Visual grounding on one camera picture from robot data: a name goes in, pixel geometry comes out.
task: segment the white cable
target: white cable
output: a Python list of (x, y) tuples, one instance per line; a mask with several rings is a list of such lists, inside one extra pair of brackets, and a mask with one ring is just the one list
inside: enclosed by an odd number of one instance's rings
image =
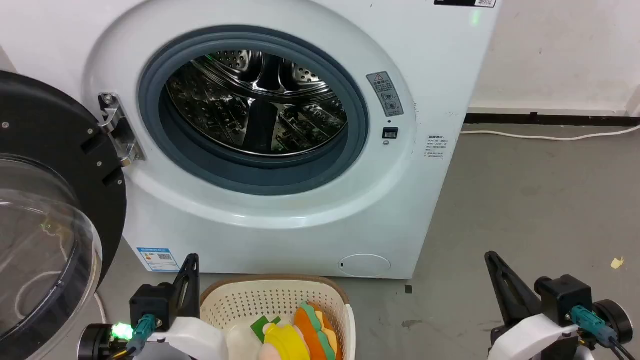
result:
[(638, 129), (640, 129), (640, 125), (634, 126), (634, 127), (630, 127), (628, 129), (621, 130), (621, 131), (613, 131), (612, 133), (588, 134), (588, 135), (576, 136), (575, 138), (553, 138), (553, 137), (550, 137), (550, 136), (516, 135), (516, 134), (501, 133), (499, 131), (490, 131), (490, 130), (460, 131), (460, 134), (461, 135), (488, 134), (488, 135), (506, 136), (506, 137), (517, 138), (517, 139), (552, 140), (552, 141), (557, 141), (557, 142), (570, 142), (570, 141), (582, 140), (582, 139), (588, 139), (588, 138), (598, 138), (598, 137), (601, 137), (601, 136), (622, 135), (622, 134), (631, 133), (632, 131), (636, 131)]
[[(69, 258), (67, 256), (67, 252), (65, 251), (65, 248), (62, 246), (62, 239), (63, 239), (62, 236), (60, 236), (60, 235), (55, 235), (55, 236), (60, 238), (60, 241), (58, 242), (58, 246), (60, 247), (60, 252), (62, 252), (62, 256), (65, 258), (65, 261), (68, 261)], [(24, 293), (24, 290), (26, 290), (29, 286), (31, 286), (34, 282), (36, 282), (37, 280), (39, 280), (42, 277), (45, 277), (45, 276), (48, 276), (48, 275), (59, 275), (59, 274), (60, 274), (59, 271), (43, 272), (42, 274), (40, 274), (40, 275), (34, 277), (33, 279), (31, 279), (25, 285), (22, 285), (22, 287), (18, 291), (18, 295), (15, 296), (15, 305), (13, 306), (13, 311), (15, 312), (15, 316), (17, 316), (18, 319), (22, 320), (25, 317), (20, 312), (20, 300), (22, 298), (22, 293)], [(93, 294), (93, 297), (95, 298), (96, 303), (98, 303), (98, 309), (100, 310), (100, 318), (102, 319), (102, 323), (107, 323), (107, 313), (104, 310), (104, 305), (102, 304), (102, 299), (100, 299), (100, 295), (98, 295), (97, 291)]]

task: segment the laundry basket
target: laundry basket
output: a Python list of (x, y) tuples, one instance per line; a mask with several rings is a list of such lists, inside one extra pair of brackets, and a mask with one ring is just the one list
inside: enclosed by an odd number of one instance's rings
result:
[(322, 309), (335, 329), (343, 359), (354, 360), (356, 328), (349, 299), (324, 277), (249, 275), (217, 282), (200, 297), (200, 317), (225, 332), (230, 360), (254, 360), (262, 343), (251, 325), (263, 315), (292, 324), (301, 302)]

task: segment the qr code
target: qr code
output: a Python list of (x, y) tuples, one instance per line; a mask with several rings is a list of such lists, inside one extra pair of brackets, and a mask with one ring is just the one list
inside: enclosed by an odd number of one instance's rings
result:
[(483, 6), (485, 8), (493, 8), (495, 6), (495, 0), (476, 0), (476, 6)]

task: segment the door hinge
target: door hinge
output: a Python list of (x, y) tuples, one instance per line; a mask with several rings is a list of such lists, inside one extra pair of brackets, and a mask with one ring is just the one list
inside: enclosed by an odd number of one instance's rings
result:
[(98, 121), (98, 125), (103, 133), (109, 135), (122, 166), (127, 167), (136, 160), (145, 160), (118, 96), (111, 92), (100, 93), (98, 101), (102, 111), (102, 120)]

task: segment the screw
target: screw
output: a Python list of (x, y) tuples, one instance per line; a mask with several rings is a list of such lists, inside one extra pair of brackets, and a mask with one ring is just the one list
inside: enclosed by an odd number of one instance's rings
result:
[(104, 94), (102, 100), (104, 100), (107, 105), (113, 105), (113, 103), (116, 102), (116, 99), (111, 94)]

